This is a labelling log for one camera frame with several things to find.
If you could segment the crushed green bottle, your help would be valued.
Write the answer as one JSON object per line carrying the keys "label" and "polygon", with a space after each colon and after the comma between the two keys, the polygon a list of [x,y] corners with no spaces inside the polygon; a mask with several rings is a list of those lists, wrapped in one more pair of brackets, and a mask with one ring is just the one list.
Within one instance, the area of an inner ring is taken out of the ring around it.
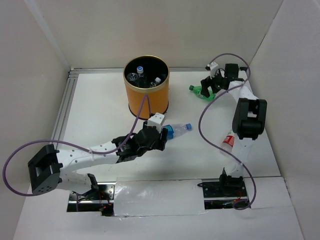
{"label": "crushed green bottle", "polygon": [[202,100],[206,100],[208,102],[212,101],[215,97],[216,97],[216,94],[213,93],[211,90],[209,91],[209,97],[206,97],[204,95],[201,94],[201,91],[202,91],[202,87],[201,86],[194,86],[194,85],[190,85],[189,88],[188,88],[191,92],[194,93],[194,95],[199,98],[199,99],[202,99]]}

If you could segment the clear bottle blue label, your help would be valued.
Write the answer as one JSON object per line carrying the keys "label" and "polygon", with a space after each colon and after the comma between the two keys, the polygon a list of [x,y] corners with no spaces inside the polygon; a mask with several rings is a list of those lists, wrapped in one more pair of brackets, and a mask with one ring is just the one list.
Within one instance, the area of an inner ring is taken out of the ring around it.
{"label": "clear bottle blue label", "polygon": [[187,124],[167,124],[162,127],[163,129],[167,129],[167,139],[172,140],[174,138],[180,137],[185,133],[191,131],[192,125],[190,123]]}

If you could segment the clear bottle white cap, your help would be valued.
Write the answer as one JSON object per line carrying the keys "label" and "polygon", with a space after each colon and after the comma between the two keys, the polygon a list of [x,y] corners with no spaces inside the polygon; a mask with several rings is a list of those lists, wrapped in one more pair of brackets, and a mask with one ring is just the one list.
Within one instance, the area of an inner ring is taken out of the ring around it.
{"label": "clear bottle white cap", "polygon": [[160,85],[162,82],[162,79],[160,77],[156,77],[151,83],[150,83],[150,88],[155,88],[158,85]]}

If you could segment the clear bottle white-blue cap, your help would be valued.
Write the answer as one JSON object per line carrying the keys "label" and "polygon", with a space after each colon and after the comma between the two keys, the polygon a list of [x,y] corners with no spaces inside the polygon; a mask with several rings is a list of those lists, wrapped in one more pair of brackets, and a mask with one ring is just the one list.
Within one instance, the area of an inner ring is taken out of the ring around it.
{"label": "clear bottle white-blue cap", "polygon": [[146,80],[147,80],[146,74],[144,72],[144,68],[142,66],[138,66],[136,70],[138,74],[137,85],[139,88],[144,89],[146,87]]}

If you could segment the clear bottle red label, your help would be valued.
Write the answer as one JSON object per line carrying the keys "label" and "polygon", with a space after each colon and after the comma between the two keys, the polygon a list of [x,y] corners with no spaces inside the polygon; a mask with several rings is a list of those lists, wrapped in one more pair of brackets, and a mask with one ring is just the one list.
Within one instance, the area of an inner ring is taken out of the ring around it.
{"label": "clear bottle red label", "polygon": [[234,142],[235,142],[235,133],[231,129],[226,134],[226,136],[223,139],[223,141],[221,142],[220,147],[223,149],[223,150],[220,150],[221,154],[227,157],[228,156],[227,153],[231,153],[232,150],[233,150]]}

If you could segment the large clear bottle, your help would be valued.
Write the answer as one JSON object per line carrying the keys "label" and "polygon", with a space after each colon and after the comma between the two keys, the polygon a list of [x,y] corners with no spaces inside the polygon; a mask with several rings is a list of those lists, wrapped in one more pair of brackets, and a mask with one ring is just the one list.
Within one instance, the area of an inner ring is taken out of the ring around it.
{"label": "large clear bottle", "polygon": [[126,79],[131,84],[136,83],[139,80],[139,75],[137,73],[131,72],[126,76]]}

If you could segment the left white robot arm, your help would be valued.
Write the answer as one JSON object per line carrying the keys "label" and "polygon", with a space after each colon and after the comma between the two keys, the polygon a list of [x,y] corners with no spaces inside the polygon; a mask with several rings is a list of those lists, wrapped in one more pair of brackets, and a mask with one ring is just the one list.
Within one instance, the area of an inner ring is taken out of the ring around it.
{"label": "left white robot arm", "polygon": [[142,129],[129,139],[120,136],[89,151],[58,150],[53,144],[47,144],[27,164],[32,193],[42,195],[61,189],[92,200],[99,193],[96,177],[92,173],[79,174],[77,170],[133,161],[147,151],[163,151],[167,135],[166,128],[144,122]]}

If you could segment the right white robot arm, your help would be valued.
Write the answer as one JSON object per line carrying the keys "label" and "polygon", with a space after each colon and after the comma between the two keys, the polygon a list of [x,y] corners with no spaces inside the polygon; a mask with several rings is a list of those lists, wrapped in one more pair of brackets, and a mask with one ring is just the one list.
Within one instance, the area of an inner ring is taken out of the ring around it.
{"label": "right white robot arm", "polygon": [[256,97],[245,86],[245,80],[239,77],[237,64],[226,64],[224,72],[215,62],[208,64],[205,69],[210,71],[210,75],[200,82],[200,94],[208,98],[211,95],[209,88],[214,94],[225,90],[237,103],[231,126],[235,134],[231,154],[237,159],[224,167],[218,184],[220,194],[230,196],[241,185],[250,148],[265,129],[267,101]]}

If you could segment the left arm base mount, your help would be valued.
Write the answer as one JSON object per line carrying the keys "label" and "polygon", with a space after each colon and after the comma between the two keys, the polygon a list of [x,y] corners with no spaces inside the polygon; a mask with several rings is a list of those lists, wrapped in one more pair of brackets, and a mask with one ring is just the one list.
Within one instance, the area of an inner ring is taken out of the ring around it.
{"label": "left arm base mount", "polygon": [[90,184],[90,189],[78,194],[69,193],[67,212],[99,212],[102,216],[114,215],[115,182],[97,182],[93,174],[85,174],[85,186]]}

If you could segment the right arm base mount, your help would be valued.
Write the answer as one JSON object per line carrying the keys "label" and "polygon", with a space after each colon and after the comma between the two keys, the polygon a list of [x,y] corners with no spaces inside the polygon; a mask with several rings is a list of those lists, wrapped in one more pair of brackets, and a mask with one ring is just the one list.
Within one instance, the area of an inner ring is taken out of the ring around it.
{"label": "right arm base mount", "polygon": [[202,189],[205,210],[243,209],[249,198],[242,176],[227,176],[223,170],[218,180],[205,180],[197,184]]}

